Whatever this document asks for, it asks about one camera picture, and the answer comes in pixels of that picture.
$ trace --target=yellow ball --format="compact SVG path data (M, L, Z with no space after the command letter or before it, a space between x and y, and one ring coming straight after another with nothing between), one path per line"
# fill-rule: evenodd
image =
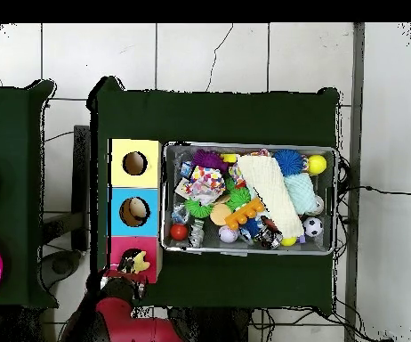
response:
M284 247L291 247L292 245L295 244L296 241L297 241L296 237L288 237L286 239L281 240L281 245L283 245Z
M311 175L319 175L326 170L326 159L321 155L311 155L309 157L309 173Z

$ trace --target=green tablecloth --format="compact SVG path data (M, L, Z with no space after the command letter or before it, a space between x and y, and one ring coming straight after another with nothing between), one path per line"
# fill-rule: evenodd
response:
M0 304L53 306L38 284L41 247L41 109L52 81L0 88Z
M98 123L98 267L105 265L108 138L335 146L338 93L122 91L109 77L93 90ZM223 256L165 252L144 305L280 307L330 314L332 255Z

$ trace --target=black metal frame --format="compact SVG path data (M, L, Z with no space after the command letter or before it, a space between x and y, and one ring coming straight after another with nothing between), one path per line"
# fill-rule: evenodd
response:
M43 245L71 232L71 250L61 250L43 257L39 272L49 289L55 282L73 274L89 249L90 127L74 126L71 212L44 221Z
M354 23L354 60L352 72L351 139L350 139L350 186L360 186L360 138L362 134L362 94L364 88L365 23ZM358 234L359 234L359 190L350 191L349 240L346 257L345 319L356 326L357 278L358 278ZM344 342L355 342L355 332L344 330Z

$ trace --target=gray plastic bin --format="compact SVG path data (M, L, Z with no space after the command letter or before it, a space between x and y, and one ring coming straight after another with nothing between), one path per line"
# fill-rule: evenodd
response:
M192 160L195 152L199 149L205 151L216 151L219 153L239 153L245 154L258 151L262 148L275 152L281 149L298 150L305 155L323 155L327 162L326 171L320 175L311 177L315 192L324 203L325 210L317 216L324 225L324 232L313 239L305 236L306 242L294 244L292 247L278 247L273 250L262 248L261 244L255 242L253 246L247 245L242 240L233 243L222 242L218 236L218 226L212 223L210 218L205 220L204 241L202 248L192 248L189 246L188 239L177 241L173 240L169 234L172 225L171 214L176 204L185 201L184 198L174 193L175 187L181 180L180 167L182 161ZM186 251L191 253L220 252L225 254L246 256L247 253L264 253L278 255L314 255L324 256L331 253L335 246L335 227L336 227L336 182L338 169L336 165L337 152L330 147L303 147L289 145L262 145L262 144L221 144L203 142L168 142L163 146L163 182L162 188L162 211L161 211L161 243L167 251Z

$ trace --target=colorful block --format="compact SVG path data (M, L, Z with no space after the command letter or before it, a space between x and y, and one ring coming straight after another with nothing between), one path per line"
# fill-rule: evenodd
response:
M150 262L150 267L139 275L147 277L149 283L155 283L161 271L163 261L163 250L157 237L111 237L110 240L110 263L111 269L116 270L124 252L131 248L145 250L144 260Z
M145 170L141 174L132 171L133 165L130 161L134 159L138 162L144 160ZM158 141L112 139L111 184L113 187L156 189L160 185L160 175L161 144Z
M139 198L147 203L149 217L139 226L126 225L120 217L122 204L131 198ZM156 189L112 188L111 236L158 236L159 232L159 191Z

